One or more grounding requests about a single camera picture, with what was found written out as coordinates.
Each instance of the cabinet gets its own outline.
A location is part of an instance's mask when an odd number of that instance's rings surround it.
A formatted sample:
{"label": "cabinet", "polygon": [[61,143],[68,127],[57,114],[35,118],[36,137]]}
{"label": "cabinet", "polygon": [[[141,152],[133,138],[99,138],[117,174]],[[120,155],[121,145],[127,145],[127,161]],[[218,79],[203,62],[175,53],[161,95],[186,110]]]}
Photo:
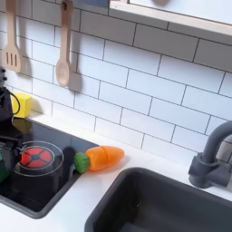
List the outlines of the cabinet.
{"label": "cabinet", "polygon": [[130,0],[130,3],[232,24],[231,0]]}
{"label": "cabinet", "polygon": [[110,8],[232,35],[231,0],[111,0]]}

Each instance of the countertop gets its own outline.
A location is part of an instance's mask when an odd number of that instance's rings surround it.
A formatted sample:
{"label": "countertop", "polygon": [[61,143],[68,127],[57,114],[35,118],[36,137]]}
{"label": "countertop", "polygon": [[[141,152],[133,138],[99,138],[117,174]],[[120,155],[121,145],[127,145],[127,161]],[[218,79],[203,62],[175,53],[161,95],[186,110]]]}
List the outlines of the countertop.
{"label": "countertop", "polygon": [[[0,204],[1,230],[4,232],[83,232],[88,216],[119,173],[127,168],[143,167],[190,185],[187,166],[37,112],[32,112],[30,119],[97,144],[118,146],[125,150],[126,157],[119,165],[105,171],[83,174],[42,219],[29,218]],[[228,188],[211,187],[206,191],[232,201],[232,191]]]}

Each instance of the sink basin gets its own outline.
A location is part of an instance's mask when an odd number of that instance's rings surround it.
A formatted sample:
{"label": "sink basin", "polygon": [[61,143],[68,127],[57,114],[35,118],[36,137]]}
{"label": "sink basin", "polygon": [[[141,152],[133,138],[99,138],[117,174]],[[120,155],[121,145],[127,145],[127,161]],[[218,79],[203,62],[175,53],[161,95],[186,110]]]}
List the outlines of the sink basin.
{"label": "sink basin", "polygon": [[126,169],[85,224],[85,232],[228,232],[232,202],[147,169]]}

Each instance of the toy stove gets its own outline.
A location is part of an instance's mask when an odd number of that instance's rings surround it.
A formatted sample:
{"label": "toy stove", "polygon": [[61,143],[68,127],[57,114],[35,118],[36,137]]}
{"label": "toy stove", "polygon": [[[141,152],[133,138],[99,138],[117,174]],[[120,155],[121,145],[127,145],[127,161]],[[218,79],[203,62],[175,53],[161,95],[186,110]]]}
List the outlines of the toy stove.
{"label": "toy stove", "polygon": [[0,202],[31,218],[44,217],[80,175],[73,157],[96,147],[29,120],[14,119],[24,135],[24,153],[10,176],[0,184]]}

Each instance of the wooden spoon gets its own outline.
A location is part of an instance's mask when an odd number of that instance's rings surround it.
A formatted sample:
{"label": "wooden spoon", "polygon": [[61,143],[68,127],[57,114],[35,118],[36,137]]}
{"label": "wooden spoon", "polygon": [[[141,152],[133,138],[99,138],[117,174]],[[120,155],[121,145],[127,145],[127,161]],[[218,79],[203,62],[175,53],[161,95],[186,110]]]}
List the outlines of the wooden spoon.
{"label": "wooden spoon", "polygon": [[68,85],[72,73],[69,61],[70,39],[71,39],[71,22],[73,12],[73,2],[64,0],[61,3],[62,8],[62,29],[61,29],[61,57],[56,64],[56,78],[62,87]]}
{"label": "wooden spoon", "polygon": [[7,46],[4,49],[4,66],[14,72],[21,70],[23,56],[16,41],[15,0],[6,1]]}

